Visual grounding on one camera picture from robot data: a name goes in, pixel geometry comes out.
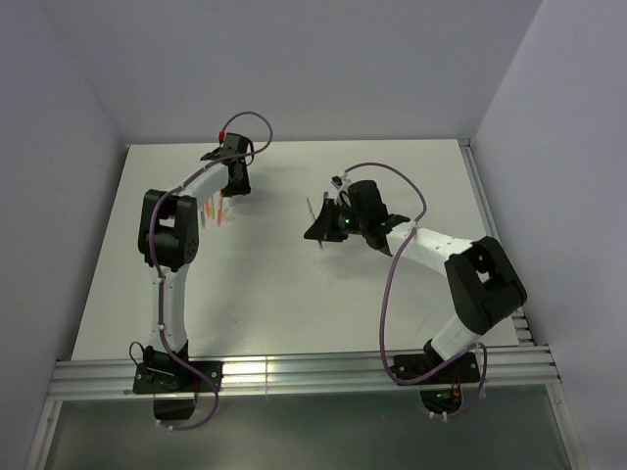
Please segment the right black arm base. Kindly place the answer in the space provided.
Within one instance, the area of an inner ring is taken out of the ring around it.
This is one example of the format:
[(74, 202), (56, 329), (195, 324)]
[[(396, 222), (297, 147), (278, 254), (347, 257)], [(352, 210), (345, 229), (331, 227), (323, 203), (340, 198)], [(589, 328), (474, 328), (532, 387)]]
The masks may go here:
[(488, 350), (476, 343), (442, 359), (428, 342), (423, 352), (395, 354), (388, 371), (397, 386), (417, 388), (430, 420), (448, 422), (485, 397)]

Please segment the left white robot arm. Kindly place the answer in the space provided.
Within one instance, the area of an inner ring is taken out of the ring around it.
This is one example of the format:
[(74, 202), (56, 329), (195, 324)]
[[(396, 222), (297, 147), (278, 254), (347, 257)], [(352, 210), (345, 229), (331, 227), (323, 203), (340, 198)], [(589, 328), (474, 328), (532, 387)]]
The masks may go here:
[(169, 391), (183, 389), (191, 378), (184, 301), (187, 273), (200, 246), (200, 207), (215, 194), (228, 198), (251, 192), (247, 161), (254, 156), (254, 144), (224, 131), (218, 142), (194, 173), (168, 191), (147, 191), (142, 202), (138, 249), (152, 268), (154, 289), (143, 363)]

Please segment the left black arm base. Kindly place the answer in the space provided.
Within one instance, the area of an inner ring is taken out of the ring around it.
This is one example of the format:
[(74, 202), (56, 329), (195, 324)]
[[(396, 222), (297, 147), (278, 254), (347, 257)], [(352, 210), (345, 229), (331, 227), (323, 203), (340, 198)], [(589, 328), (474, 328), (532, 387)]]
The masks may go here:
[(166, 352), (152, 347), (143, 348), (138, 360), (129, 348), (135, 364), (132, 392), (135, 395), (153, 396), (153, 412), (157, 420), (180, 424), (187, 421), (196, 410), (201, 393), (218, 392), (223, 377), (223, 362), (218, 360), (190, 361), (187, 347), (174, 360)]

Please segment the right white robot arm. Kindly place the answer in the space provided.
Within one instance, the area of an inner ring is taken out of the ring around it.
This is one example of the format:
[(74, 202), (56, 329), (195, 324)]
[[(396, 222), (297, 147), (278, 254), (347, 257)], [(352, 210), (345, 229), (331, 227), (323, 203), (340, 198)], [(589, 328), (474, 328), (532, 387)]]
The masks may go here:
[(352, 235), (390, 257), (393, 268), (408, 259), (448, 283), (455, 313), (425, 344), (421, 379), (448, 380), (457, 371), (458, 360), (527, 301), (523, 283), (497, 239), (456, 238), (420, 226), (417, 218), (391, 213), (372, 180), (342, 185), (337, 197), (324, 197), (304, 237), (322, 244), (342, 243)]

